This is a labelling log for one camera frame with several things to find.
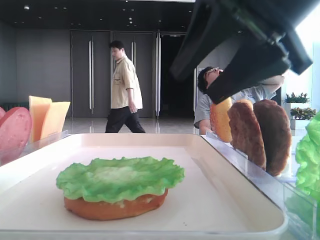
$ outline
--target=cheese slice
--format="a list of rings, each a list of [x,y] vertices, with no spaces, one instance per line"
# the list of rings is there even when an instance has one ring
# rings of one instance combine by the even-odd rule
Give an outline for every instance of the cheese slice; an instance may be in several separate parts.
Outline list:
[[[69,101],[50,103],[49,109],[44,117],[40,139],[62,132],[69,106]]]
[[[42,126],[51,103],[51,98],[29,96],[29,112],[32,118],[30,143],[41,139]]]

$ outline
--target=bottom bun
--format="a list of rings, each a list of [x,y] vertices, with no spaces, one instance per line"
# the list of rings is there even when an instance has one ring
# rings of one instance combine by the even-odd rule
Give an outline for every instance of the bottom bun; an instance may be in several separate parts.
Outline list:
[[[83,198],[71,200],[65,197],[64,206],[84,219],[107,221],[135,217],[155,210],[164,203],[167,194],[168,190],[166,189],[164,194],[160,196],[146,194],[132,201],[123,200],[116,203],[88,202]]]

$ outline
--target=gray door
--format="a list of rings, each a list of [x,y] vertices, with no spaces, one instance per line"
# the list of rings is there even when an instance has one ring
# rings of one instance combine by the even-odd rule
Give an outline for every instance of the gray door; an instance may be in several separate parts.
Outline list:
[[[92,44],[90,84],[90,40]],[[74,117],[107,117],[110,111],[110,33],[71,33],[72,109]]]
[[[135,63],[139,79],[143,109],[140,118],[153,117],[152,74],[153,74],[153,35],[152,33],[115,32],[114,40],[123,42],[126,55]]]

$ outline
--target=black hair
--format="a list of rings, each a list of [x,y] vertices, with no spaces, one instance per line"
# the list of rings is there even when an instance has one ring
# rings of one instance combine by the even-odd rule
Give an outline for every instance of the black hair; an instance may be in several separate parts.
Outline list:
[[[205,80],[205,74],[207,71],[213,68],[214,68],[213,66],[207,66],[205,69],[201,70],[201,72],[198,75],[198,88],[200,92],[202,92],[203,94],[207,90],[207,85],[208,85],[207,81]]]
[[[110,48],[117,48],[117,49],[125,49],[125,45],[122,43],[122,41],[114,40],[109,44]]]

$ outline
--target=fake lettuce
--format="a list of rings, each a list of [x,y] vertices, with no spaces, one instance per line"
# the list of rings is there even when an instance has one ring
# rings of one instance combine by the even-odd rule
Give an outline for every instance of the fake lettuce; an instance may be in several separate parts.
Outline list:
[[[184,177],[185,170],[167,158],[96,158],[89,165],[67,167],[56,178],[56,186],[71,200],[116,203],[145,194],[162,195]]]
[[[318,203],[317,232],[320,234],[320,112],[306,127],[307,134],[296,145],[295,160],[300,167],[296,173],[296,187]],[[286,201],[286,207],[310,228],[313,226],[314,206],[295,195]]]

